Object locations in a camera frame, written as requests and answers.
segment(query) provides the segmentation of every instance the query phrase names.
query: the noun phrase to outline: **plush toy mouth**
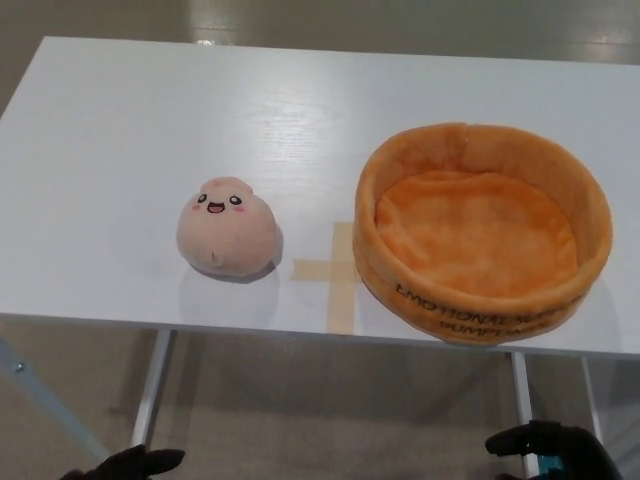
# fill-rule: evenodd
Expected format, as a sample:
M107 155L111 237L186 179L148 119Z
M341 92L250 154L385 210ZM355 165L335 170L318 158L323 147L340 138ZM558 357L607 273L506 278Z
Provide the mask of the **plush toy mouth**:
M207 205L207 211L211 213L222 213L224 212L224 203L209 202L209 205Z

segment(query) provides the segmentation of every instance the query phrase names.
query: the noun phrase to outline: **plush basket inner cushion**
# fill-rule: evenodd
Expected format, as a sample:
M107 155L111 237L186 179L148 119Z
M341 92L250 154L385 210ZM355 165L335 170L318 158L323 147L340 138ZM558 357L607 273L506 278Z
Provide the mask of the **plush basket inner cushion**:
M428 170L402 178L378 200L376 227L412 271L472 295L523 297L578 270L560 207L500 173Z

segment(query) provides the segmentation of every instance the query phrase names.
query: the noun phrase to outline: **orange plush basket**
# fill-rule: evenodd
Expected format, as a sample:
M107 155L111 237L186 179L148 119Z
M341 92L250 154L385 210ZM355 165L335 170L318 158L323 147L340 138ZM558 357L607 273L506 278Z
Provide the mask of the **orange plush basket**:
M367 162L353 249L391 311L442 340L498 344L567 320L604 268L611 214L569 152L500 126L401 132Z

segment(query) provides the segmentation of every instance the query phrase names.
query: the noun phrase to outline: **pink plush toy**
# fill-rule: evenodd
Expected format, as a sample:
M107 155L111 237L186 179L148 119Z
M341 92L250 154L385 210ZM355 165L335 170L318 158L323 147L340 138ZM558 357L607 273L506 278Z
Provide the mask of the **pink plush toy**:
M269 206L234 177L205 183L182 209L178 250L196 270L242 277L258 273L277 250L277 226Z

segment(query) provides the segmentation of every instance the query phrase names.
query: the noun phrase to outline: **plush basket rim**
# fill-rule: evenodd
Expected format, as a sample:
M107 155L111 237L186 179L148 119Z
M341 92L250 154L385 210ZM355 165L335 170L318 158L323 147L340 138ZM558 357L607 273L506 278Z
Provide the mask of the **plush basket rim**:
M389 150L394 148L398 140L408 135L421 133L426 129L443 128L452 126L464 126L468 129L474 127L491 127L503 130L507 135L524 135L536 142L543 142L553 146L563 158L563 161L572 164L572 168L580 170L584 175L584 188L590 189L596 198L598 208L608 216L607 228L599 237L599 244L595 254L586 259L578 267L576 274L564 283L532 295L520 298L493 298L482 295L474 295L461 292L431 281L429 278L420 277L408 266L397 259L378 235L375 225L376 199L374 198L373 182L376 172L384 168ZM399 279L417 294L423 294L428 298L437 299L443 304L456 306L456 308L477 312L495 312L504 315L531 314L540 310L551 309L560 304L576 301L582 298L591 285L600 275L607 263L613 243L613 227L611 212L603 190L591 175L588 169L569 151L555 142L534 133L514 127L499 125L467 125L464 123L442 123L417 127L405 130L389 138L378 147L367 161L356 189L356 208L354 220L354 248L367 259L371 268L395 289L393 283Z

